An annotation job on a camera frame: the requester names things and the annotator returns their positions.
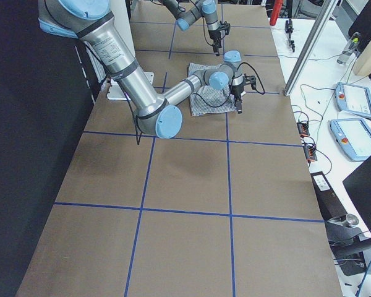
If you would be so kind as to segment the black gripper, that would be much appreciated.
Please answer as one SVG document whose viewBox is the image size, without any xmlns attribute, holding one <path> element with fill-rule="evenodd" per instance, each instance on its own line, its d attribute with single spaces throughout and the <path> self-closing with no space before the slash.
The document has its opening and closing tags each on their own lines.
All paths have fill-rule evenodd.
<svg viewBox="0 0 371 297">
<path fill-rule="evenodd" d="M 211 39 L 211 45 L 216 56 L 220 56 L 221 40 L 229 35 L 231 24 L 227 21 L 217 21 L 212 24 L 208 24 L 208 34 Z"/>
<path fill-rule="evenodd" d="M 230 81 L 230 93 L 234 96 L 234 107 L 238 114 L 242 114 L 242 96 L 246 85 L 255 88 L 257 86 L 256 76 L 244 74 Z"/>
</svg>

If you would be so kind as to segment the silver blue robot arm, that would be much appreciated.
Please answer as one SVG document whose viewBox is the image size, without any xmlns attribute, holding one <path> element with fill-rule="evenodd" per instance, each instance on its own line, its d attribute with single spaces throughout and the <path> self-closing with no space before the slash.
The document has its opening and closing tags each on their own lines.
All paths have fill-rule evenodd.
<svg viewBox="0 0 371 297">
<path fill-rule="evenodd" d="M 212 47 L 213 52 L 217 56 L 220 55 L 222 40 L 229 35 L 231 25 L 227 21 L 219 20 L 216 1 L 191 1 L 193 7 L 188 11 L 178 1 L 163 0 L 160 3 L 172 13 L 176 19 L 177 26 L 182 31 L 188 30 L 199 19 L 204 20 L 211 43 L 207 41 L 206 35 L 204 35 L 205 41 Z"/>
<path fill-rule="evenodd" d="M 109 76 L 135 105 L 134 126 L 144 134 L 161 139 L 174 137 L 182 126 L 177 104 L 206 85 L 216 90 L 229 87 L 240 113 L 244 87 L 255 88 L 260 81 L 257 74 L 243 74 L 241 54 L 232 50 L 224 54 L 222 65 L 216 69 L 197 70 L 166 93 L 158 94 L 115 28 L 109 1 L 38 1 L 38 11 L 42 31 L 92 45 Z"/>
</svg>

